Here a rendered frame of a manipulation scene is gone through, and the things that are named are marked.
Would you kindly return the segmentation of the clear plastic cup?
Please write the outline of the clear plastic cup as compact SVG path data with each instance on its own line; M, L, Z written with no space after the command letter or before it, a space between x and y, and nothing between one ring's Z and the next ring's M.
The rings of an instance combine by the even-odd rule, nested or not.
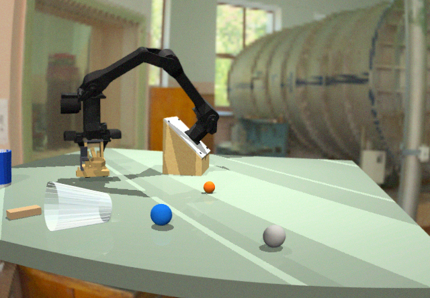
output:
M50 232L107 223L112 215L109 194L49 182L44 217Z

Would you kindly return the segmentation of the grey ball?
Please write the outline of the grey ball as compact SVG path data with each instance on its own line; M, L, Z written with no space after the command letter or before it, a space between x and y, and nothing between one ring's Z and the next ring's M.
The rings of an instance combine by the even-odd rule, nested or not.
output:
M284 243L286 233L281 226L269 226L263 233L263 241L266 245L277 248Z

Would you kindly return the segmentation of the orange ball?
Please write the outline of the orange ball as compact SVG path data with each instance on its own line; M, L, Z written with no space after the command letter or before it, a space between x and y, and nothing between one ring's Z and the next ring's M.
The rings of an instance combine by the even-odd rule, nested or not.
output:
M212 182L207 182L204 184L204 190L207 193L211 193L215 190L215 185Z

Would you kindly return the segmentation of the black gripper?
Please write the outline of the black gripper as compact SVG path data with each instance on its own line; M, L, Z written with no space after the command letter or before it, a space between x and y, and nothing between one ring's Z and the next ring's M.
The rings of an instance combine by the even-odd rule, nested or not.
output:
M83 138L87 137L84 134L85 121L89 120L89 122L93 123L95 122L96 118L101 119L101 113L84 113L83 114L83 132L65 131L64 141L74 141L75 143L78 143L80 147L84 146ZM121 139L121 131L119 129L107 129L107 134L101 135L100 140L103 140L103 151L105 150L107 143L111 142L110 138Z

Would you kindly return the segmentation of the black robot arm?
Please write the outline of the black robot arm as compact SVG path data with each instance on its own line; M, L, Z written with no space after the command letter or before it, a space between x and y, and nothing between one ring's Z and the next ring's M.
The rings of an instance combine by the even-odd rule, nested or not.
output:
M192 85L184 73L179 59L170 49L160 50L141 46L107 68L86 74L82 85L77 89L77 93L61 93L60 112L79 113L81 102L83 102L83 113L101 113L100 99L106 98L102 91L114 79L143 62L163 68L167 74L177 80L184 92L193 101L195 107L192 109L198 120L184 133L195 144L198 145L207 133L212 135L217 132L219 114ZM96 118L93 123L89 122L89 120L85 121L84 134L87 136L87 140L99 140L102 134L107 133L107 124L100 123L99 118Z

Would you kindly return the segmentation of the blue cup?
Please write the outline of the blue cup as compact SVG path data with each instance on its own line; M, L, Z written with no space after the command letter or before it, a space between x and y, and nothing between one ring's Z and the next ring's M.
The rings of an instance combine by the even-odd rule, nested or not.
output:
M11 151L0 150L0 188L11 185Z

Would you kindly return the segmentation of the blue ball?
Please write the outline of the blue ball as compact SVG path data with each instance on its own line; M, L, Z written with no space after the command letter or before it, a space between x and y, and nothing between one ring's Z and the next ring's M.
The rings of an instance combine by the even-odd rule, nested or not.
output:
M151 210L150 216L152 221L159 226L166 225L172 220L171 210L165 204L154 206Z

